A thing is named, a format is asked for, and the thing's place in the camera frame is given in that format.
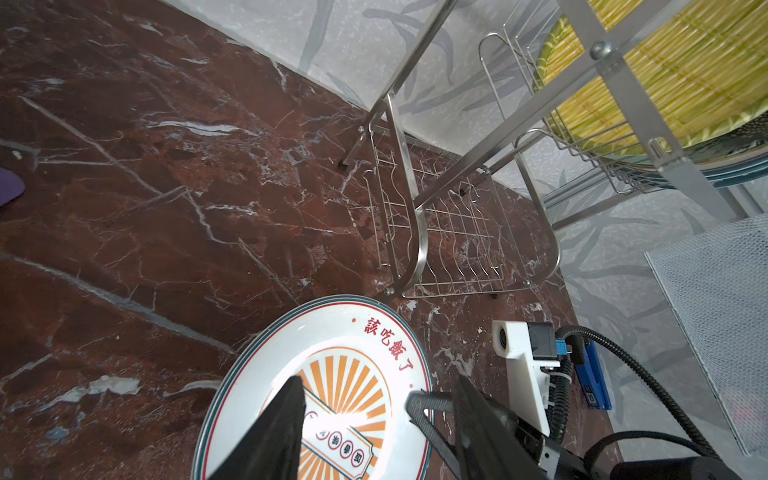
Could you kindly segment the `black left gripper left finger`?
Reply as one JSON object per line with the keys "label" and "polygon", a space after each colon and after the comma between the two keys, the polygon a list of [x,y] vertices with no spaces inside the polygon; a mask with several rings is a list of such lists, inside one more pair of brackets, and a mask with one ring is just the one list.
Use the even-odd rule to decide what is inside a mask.
{"label": "black left gripper left finger", "polygon": [[296,480],[305,412],[302,379],[291,376],[210,479]]}

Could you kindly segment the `blue clip tool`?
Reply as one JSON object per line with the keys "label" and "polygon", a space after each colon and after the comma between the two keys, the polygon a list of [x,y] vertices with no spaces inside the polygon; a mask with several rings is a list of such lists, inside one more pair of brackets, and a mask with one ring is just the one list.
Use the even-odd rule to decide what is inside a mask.
{"label": "blue clip tool", "polygon": [[582,360],[575,362],[575,370],[587,405],[591,409],[610,411],[612,402],[598,351],[592,341],[584,341]]}

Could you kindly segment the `stainless steel dish rack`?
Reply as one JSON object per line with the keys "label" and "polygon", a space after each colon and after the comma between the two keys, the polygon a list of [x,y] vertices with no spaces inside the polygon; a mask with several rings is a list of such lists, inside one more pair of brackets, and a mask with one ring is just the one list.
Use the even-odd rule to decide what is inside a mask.
{"label": "stainless steel dish rack", "polygon": [[[378,294],[430,298],[525,290],[559,267],[560,229],[628,199],[678,191],[722,219],[726,196],[686,155],[625,61],[625,54],[692,1],[521,1],[487,40],[508,50],[528,88],[519,106],[450,165],[417,159],[401,128],[395,96],[454,9],[443,2],[359,127],[371,152],[369,195],[378,211],[376,247],[391,272]],[[625,183],[607,156],[552,129],[550,116],[595,78],[616,101],[642,153],[673,189]]]}

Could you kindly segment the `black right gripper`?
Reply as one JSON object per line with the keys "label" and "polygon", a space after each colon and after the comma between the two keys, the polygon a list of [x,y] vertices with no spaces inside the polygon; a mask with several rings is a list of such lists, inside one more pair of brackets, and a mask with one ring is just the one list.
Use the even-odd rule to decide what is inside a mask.
{"label": "black right gripper", "polygon": [[[519,440],[526,452],[538,464],[542,479],[609,479],[610,474],[595,467],[585,466],[578,455],[563,448],[536,428],[521,422],[510,410],[491,407],[503,425]],[[453,399],[447,392],[412,391],[409,393],[406,412],[410,421],[420,430],[428,444],[438,453],[443,463],[456,479],[461,479],[461,467],[456,448],[439,432],[430,419],[434,412],[452,413]]]}

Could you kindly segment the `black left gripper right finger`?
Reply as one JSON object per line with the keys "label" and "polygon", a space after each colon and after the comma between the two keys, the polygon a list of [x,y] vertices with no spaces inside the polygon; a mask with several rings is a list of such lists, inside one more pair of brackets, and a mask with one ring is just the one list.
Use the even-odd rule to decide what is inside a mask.
{"label": "black left gripper right finger", "polygon": [[460,479],[543,478],[538,464],[467,377],[458,377],[452,398]]}

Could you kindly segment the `orange sunburst plate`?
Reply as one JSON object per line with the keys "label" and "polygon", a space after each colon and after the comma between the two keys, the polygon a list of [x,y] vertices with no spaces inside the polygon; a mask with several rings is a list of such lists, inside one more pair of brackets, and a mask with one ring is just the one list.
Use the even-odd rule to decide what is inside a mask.
{"label": "orange sunburst plate", "polygon": [[406,399],[432,379],[417,336],[392,308],[333,295],[294,308],[244,349],[203,421],[191,478],[224,462],[286,380],[303,382],[301,479],[423,479],[432,448]]}

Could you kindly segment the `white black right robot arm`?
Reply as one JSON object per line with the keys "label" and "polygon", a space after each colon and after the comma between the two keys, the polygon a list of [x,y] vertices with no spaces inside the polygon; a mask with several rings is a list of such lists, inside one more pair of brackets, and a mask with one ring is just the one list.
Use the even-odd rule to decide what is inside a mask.
{"label": "white black right robot arm", "polygon": [[[629,352],[580,325],[496,321],[493,348],[507,362],[509,403],[466,376],[450,392],[413,392],[411,422],[458,479],[735,479],[696,423]],[[564,444],[571,393],[609,411],[599,355],[620,360],[659,401],[583,453]]]}

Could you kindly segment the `yellow ribbed plate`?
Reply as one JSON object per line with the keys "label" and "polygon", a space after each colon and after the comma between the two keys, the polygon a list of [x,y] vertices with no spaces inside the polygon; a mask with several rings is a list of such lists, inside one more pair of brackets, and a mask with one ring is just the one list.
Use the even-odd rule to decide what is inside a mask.
{"label": "yellow ribbed plate", "polygon": [[[684,148],[740,128],[759,133],[767,112],[767,4],[692,1],[624,56]],[[643,149],[601,78],[550,116],[555,133],[594,153]]]}

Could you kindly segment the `purple pink spatula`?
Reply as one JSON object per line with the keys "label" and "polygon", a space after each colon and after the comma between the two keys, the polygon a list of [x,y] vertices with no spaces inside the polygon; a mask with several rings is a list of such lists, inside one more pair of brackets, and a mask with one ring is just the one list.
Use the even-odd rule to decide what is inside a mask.
{"label": "purple pink spatula", "polygon": [[12,171],[0,169],[0,206],[4,206],[25,192],[24,181]]}

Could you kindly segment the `light green flower plate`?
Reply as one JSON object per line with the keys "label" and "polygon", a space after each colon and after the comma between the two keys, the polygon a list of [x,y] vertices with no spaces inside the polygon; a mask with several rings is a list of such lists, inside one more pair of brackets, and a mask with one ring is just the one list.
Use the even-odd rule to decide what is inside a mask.
{"label": "light green flower plate", "polygon": [[[717,138],[685,148],[686,155],[715,188],[735,186],[767,174],[767,114]],[[673,189],[645,154],[607,156],[603,162],[632,186]]]}

